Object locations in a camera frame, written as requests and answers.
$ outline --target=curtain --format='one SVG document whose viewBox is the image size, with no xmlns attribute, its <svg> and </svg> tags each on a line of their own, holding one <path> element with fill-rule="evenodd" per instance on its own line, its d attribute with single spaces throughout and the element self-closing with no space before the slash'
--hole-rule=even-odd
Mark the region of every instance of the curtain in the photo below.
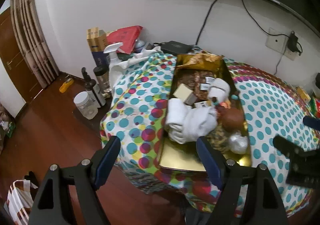
<svg viewBox="0 0 320 225">
<path fill-rule="evenodd" d="M 11 21 L 20 52 L 42 88 L 59 75 L 36 13 L 34 0 L 11 0 Z"/>
</svg>

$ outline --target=black bottle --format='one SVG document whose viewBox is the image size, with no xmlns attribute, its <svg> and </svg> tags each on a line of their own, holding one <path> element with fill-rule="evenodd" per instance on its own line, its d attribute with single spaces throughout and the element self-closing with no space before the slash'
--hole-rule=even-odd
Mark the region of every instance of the black bottle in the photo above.
<svg viewBox="0 0 320 225">
<path fill-rule="evenodd" d="M 105 105 L 106 100 L 104 99 L 96 80 L 91 79 L 90 75 L 88 75 L 88 73 L 86 72 L 85 67 L 81 69 L 81 73 L 85 80 L 85 90 L 88 92 L 94 104 L 97 106 L 97 108 L 100 108 L 103 105 Z"/>
</svg>

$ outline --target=gold tray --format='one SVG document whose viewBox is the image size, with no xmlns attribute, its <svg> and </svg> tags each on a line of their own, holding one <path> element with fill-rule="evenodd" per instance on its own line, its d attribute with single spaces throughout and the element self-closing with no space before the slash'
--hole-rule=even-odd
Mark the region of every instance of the gold tray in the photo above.
<svg viewBox="0 0 320 225">
<path fill-rule="evenodd" d="M 176 66 L 184 64 L 188 61 L 193 55 L 178 55 Z M 230 86 L 230 94 L 233 94 L 236 91 L 235 84 L 232 80 L 230 72 L 224 62 L 223 59 L 220 60 L 217 69 L 213 69 L 211 71 L 217 71 L 217 76 L 223 80 L 225 80 Z M 172 93 L 176 90 L 177 86 L 177 78 L 176 78 L 176 70 L 172 80 L 172 89 L 170 98 L 173 97 Z M 236 107 L 240 109 L 242 112 L 243 108 L 240 103 L 240 100 L 236 102 Z M 243 129 L 241 130 L 242 136 L 246 136 L 248 138 L 248 131 L 246 123 L 244 123 Z M 228 151 L 224 154 L 226 159 L 233 159 L 241 166 L 251 166 L 251 149 L 250 143 L 247 148 L 247 152 L 244 155 L 235 154 L 231 151 Z M 164 137 L 162 138 L 162 143 L 158 152 L 158 162 L 161 168 L 161 171 L 167 172 L 170 170 L 179 170 L 182 172 L 195 172 L 199 175 L 204 174 L 205 168 L 199 159 L 199 156 L 196 151 L 196 143 L 189 142 L 186 144 L 179 144 L 174 141 L 171 141 L 168 137 L 168 134 L 165 132 Z"/>
</svg>

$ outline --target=power outlet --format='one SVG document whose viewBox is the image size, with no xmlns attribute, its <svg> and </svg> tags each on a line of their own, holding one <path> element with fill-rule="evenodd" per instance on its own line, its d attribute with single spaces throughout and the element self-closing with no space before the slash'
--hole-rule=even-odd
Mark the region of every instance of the power outlet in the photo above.
<svg viewBox="0 0 320 225">
<path fill-rule="evenodd" d="M 269 33 L 270 34 L 281 34 L 280 32 L 270 28 L 269 29 Z M 268 48 L 273 49 L 274 51 L 277 51 L 281 54 L 283 54 L 284 50 L 284 56 L 286 56 L 287 58 L 289 58 L 290 60 L 294 61 L 296 59 L 296 57 L 298 56 L 297 52 L 291 52 L 289 48 L 287 48 L 287 41 L 288 41 L 288 37 L 286 36 L 270 36 L 268 35 L 267 37 L 267 41 L 266 41 L 266 46 Z"/>
<path fill-rule="evenodd" d="M 286 48 L 284 56 L 289 58 L 290 60 L 294 61 L 298 56 L 298 52 L 292 52 L 289 48 Z"/>
<path fill-rule="evenodd" d="M 280 32 L 270 28 L 269 33 L 273 35 L 281 34 Z M 270 36 L 268 35 L 266 46 L 279 53 L 283 53 L 286 48 L 288 38 L 286 36 Z"/>
</svg>

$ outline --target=plastic jar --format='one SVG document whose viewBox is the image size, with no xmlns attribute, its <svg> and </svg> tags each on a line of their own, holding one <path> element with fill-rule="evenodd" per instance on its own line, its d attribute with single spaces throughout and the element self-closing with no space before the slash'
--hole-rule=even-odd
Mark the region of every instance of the plastic jar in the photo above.
<svg viewBox="0 0 320 225">
<path fill-rule="evenodd" d="M 88 120 L 93 119 L 93 117 L 98 113 L 98 108 L 94 105 L 87 92 L 78 93 L 73 99 L 73 102 L 81 114 Z"/>
<path fill-rule="evenodd" d="M 95 76 L 97 77 L 99 86 L 104 93 L 111 94 L 111 88 L 109 84 L 109 68 L 108 66 L 97 66 L 93 69 Z"/>
</svg>

